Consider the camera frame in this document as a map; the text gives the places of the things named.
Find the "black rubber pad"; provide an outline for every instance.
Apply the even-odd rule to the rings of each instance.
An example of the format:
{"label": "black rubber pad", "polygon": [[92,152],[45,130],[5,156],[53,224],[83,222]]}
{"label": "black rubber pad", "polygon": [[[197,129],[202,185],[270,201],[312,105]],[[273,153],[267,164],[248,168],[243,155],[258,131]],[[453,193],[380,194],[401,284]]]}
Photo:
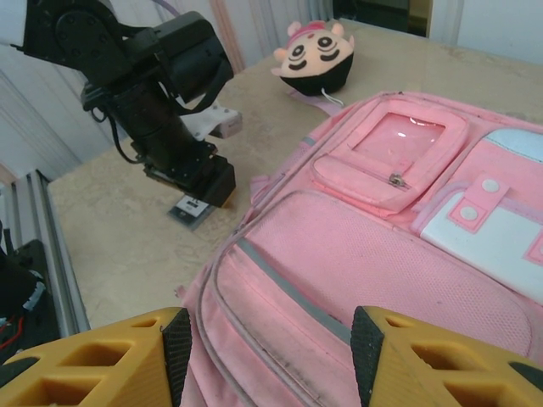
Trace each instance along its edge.
{"label": "black rubber pad", "polygon": [[370,315],[364,308],[357,307],[350,337],[350,349],[355,364],[358,394],[363,407],[370,404],[383,340],[384,334],[372,321]]}
{"label": "black rubber pad", "polygon": [[509,365],[527,381],[543,392],[543,370],[519,362],[511,362]]}
{"label": "black rubber pad", "polygon": [[181,404],[181,395],[185,387],[188,360],[193,346],[190,330],[190,317],[186,309],[181,309],[170,325],[162,331],[166,374],[170,383],[172,405]]}
{"label": "black rubber pad", "polygon": [[0,388],[34,365],[38,358],[25,358],[0,366]]}

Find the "zipper pull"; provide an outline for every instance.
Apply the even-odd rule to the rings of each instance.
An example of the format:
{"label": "zipper pull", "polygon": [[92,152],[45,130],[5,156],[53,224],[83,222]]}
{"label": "zipper pull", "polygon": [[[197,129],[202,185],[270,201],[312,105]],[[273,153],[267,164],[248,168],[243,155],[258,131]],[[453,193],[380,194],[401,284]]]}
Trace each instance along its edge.
{"label": "zipper pull", "polygon": [[391,174],[389,177],[389,184],[394,185],[395,187],[404,187],[406,182],[400,174]]}

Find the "beige tabletop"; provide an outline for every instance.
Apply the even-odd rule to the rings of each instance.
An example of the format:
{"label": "beige tabletop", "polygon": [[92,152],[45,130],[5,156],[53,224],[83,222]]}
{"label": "beige tabletop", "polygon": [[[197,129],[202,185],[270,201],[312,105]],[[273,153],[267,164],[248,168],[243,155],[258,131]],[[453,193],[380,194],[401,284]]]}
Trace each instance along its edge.
{"label": "beige tabletop", "polygon": [[[434,93],[543,123],[543,66],[445,47],[395,31],[344,22],[355,36],[346,103],[381,91]],[[112,149],[55,181],[50,191],[92,327],[178,305],[188,285],[249,207],[249,180],[271,174],[326,116],[286,95],[273,58],[230,81],[219,100],[244,129],[215,142],[238,189],[190,232],[166,213],[181,193],[145,177]]]}

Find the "gray reflective strip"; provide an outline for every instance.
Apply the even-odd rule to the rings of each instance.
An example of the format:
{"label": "gray reflective strip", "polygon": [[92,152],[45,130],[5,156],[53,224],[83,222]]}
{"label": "gray reflective strip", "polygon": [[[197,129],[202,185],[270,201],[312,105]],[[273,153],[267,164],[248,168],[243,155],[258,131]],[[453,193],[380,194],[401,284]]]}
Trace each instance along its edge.
{"label": "gray reflective strip", "polygon": [[264,271],[279,288],[281,288],[291,299],[293,299],[305,312],[311,315],[315,321],[328,329],[341,341],[350,344],[350,329],[341,322],[335,320],[322,309],[310,303],[290,282],[282,278],[262,257],[256,249],[245,239],[238,241],[238,246],[251,260]]}
{"label": "gray reflective strip", "polygon": [[311,137],[304,137],[302,140],[305,144],[309,144],[310,146],[314,146],[316,144],[316,141],[313,140]]}

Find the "plush toy face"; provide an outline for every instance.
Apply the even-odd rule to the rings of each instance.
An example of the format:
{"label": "plush toy face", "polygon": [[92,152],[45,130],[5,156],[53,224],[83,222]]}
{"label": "plush toy face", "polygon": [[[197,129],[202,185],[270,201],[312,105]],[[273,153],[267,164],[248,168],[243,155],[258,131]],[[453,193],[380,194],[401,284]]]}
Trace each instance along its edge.
{"label": "plush toy face", "polygon": [[353,62],[355,39],[344,39],[341,24],[326,29],[323,21],[314,21],[306,27],[294,22],[288,28],[290,41],[286,48],[273,54],[280,68],[271,70],[299,92],[314,96],[336,92],[346,82]]}

